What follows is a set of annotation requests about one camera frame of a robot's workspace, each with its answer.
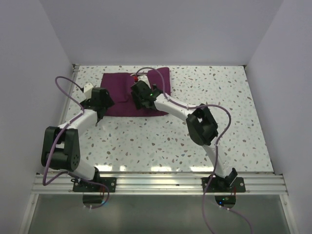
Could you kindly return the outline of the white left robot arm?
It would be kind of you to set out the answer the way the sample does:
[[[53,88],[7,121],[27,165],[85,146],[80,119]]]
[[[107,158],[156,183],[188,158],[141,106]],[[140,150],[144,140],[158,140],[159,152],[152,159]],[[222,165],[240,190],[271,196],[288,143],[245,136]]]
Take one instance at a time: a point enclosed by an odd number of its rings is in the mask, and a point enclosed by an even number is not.
[[[41,154],[41,164],[45,167],[42,184],[46,186],[58,176],[69,174],[84,180],[84,186],[94,192],[101,187],[101,179],[96,176],[98,169],[81,158],[79,137],[103,119],[114,101],[107,89],[92,88],[91,96],[79,105],[82,111],[77,116],[45,130]]]

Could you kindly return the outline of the purple surgical cloth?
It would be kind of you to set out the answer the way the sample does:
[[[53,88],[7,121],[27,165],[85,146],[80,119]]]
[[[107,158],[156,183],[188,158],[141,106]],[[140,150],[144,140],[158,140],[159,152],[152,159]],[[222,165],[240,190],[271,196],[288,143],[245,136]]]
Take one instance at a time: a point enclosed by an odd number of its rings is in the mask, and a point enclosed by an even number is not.
[[[171,93],[170,69],[168,67],[158,68],[158,71],[150,70],[147,72],[147,78],[150,85],[155,84],[157,88],[162,88],[163,75],[166,94]],[[130,73],[104,73],[101,81],[101,87],[108,90],[110,97],[115,103],[108,108],[106,116],[111,117],[158,117],[167,115],[166,112],[153,109],[137,109],[131,95],[131,86],[135,79]]]

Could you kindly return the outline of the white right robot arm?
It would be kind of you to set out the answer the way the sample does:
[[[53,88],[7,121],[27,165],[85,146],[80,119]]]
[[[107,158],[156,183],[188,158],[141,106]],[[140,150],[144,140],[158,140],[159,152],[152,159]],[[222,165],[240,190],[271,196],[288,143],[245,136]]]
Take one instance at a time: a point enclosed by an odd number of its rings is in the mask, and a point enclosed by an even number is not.
[[[145,108],[166,112],[184,121],[191,140],[205,150],[210,161],[214,164],[212,175],[214,183],[225,192],[234,186],[237,172],[235,168],[231,168],[221,158],[219,149],[220,138],[229,129],[232,121],[229,111],[215,104],[187,105],[175,100],[156,86],[150,88],[147,83],[141,80],[132,85],[131,90],[137,109]],[[220,108],[229,117],[229,123],[221,134],[218,133],[218,124],[209,107]]]

